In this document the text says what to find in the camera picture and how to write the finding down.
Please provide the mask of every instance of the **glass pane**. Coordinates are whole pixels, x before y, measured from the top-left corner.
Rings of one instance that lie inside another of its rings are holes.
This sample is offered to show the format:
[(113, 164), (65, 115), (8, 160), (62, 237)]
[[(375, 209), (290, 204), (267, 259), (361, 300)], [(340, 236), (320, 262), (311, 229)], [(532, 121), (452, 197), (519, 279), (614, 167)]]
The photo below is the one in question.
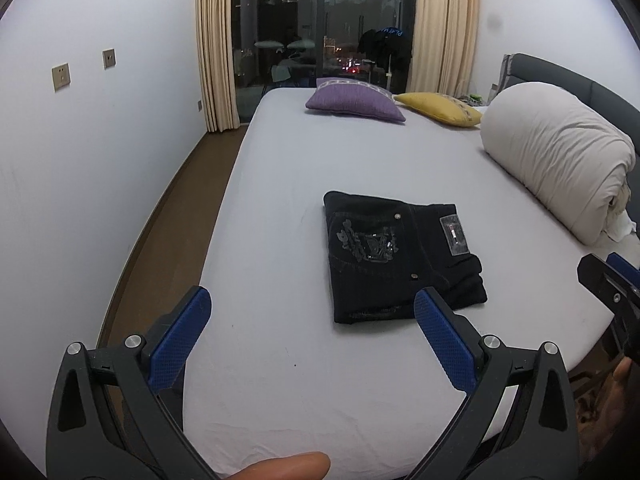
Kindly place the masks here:
[(236, 101), (242, 122), (281, 86), (316, 84), (318, 0), (232, 0)]
[[(356, 78), (404, 91), (408, 66), (398, 64), (398, 68), (392, 62), (393, 75), (388, 78), (388, 56), (393, 49), (388, 48), (384, 39), (380, 40), (384, 34), (376, 36), (387, 27), (402, 29), (401, 6), (402, 0), (324, 0), (323, 75)], [(407, 35), (396, 43), (394, 48), (408, 45), (410, 52)]]

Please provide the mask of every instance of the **black pants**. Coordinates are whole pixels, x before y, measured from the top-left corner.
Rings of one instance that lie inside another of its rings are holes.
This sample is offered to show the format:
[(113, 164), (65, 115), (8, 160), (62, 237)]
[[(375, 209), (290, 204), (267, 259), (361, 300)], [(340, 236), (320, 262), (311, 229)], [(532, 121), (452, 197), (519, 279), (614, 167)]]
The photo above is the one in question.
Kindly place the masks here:
[[(426, 286), (452, 309), (486, 301), (480, 260), (468, 251), (453, 255), (440, 221), (456, 215), (454, 205), (331, 191), (324, 210), (336, 323), (410, 319)], [(462, 230), (456, 235), (464, 242)]]

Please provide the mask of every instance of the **wall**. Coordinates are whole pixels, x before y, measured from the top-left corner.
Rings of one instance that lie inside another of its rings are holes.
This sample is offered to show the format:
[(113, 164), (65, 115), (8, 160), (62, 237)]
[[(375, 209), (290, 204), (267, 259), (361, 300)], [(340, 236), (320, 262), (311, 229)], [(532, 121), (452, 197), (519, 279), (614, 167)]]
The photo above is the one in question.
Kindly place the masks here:
[[(65, 348), (95, 346), (205, 131), (194, 13), (194, 0), (14, 0), (0, 21), (0, 417), (41, 469)], [(71, 86), (54, 93), (65, 62)]]
[(517, 52), (583, 74), (640, 108), (640, 51), (610, 0), (480, 0), (469, 91), (486, 98), (502, 56)]

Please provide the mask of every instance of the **pillow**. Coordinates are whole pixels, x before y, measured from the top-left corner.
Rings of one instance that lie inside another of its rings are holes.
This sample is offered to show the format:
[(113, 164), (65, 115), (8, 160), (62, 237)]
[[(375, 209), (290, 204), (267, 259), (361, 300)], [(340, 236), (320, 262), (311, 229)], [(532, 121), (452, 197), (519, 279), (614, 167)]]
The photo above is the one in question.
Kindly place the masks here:
[(482, 117), (484, 149), (585, 245), (622, 213), (636, 163), (628, 135), (553, 85), (500, 92)]
[(310, 110), (385, 121), (406, 120), (385, 89), (355, 79), (322, 78), (317, 84), (316, 92), (306, 102)]
[(432, 92), (400, 94), (396, 96), (396, 101), (400, 101), (431, 119), (451, 126), (472, 127), (479, 124), (482, 119), (482, 114), (478, 110), (455, 97), (444, 94)]

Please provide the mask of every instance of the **headboard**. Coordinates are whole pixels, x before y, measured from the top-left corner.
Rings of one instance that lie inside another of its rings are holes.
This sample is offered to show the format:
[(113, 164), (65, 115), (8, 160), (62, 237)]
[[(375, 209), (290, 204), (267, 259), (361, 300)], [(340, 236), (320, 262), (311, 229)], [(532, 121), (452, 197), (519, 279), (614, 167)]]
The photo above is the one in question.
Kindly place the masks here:
[(530, 81), (564, 88), (631, 137), (638, 160), (627, 177), (631, 201), (626, 210), (635, 222), (640, 223), (640, 111), (601, 84), (564, 67), (527, 54), (504, 56), (498, 93), (510, 86)]

